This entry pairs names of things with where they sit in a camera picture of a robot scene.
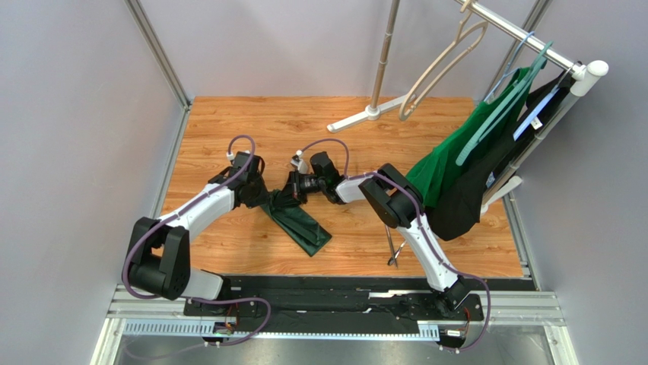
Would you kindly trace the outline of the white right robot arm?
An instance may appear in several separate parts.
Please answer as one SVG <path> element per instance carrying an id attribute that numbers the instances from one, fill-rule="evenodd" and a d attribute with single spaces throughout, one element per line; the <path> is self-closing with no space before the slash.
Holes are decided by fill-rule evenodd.
<path id="1" fill-rule="evenodd" d="M 328 154 L 314 154 L 310 162 L 298 151 L 291 160 L 294 170 L 289 173 L 282 194 L 287 202 L 304 204 L 307 196 L 322 193 L 329 202 L 345 205 L 366 201 L 380 220 L 397 230 L 411 247 L 437 300 L 448 310 L 456 310 L 469 295 L 464 277 L 450 267 L 424 213 L 423 198 L 392 164 L 360 176 L 346 177 L 339 173 Z"/>

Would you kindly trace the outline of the dark green cloth napkin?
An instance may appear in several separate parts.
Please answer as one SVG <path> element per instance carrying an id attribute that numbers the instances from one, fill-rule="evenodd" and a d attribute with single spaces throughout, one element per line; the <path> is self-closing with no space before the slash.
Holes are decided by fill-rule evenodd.
<path id="1" fill-rule="evenodd" d="M 291 194 L 275 189 L 261 209 L 310 257 L 332 239 L 331 233 L 308 215 Z"/>

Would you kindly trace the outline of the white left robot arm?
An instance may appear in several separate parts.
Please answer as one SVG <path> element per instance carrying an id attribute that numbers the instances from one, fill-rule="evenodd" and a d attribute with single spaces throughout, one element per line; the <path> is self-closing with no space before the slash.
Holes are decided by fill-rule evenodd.
<path id="1" fill-rule="evenodd" d="M 265 161 L 250 152 L 230 155 L 230 166 L 212 177 L 202 191 L 159 218 L 135 222 L 122 281 L 140 299 L 180 297 L 218 300 L 226 286 L 219 274 L 192 267 L 190 245 L 221 216 L 244 205 L 268 200 L 262 174 Z"/>

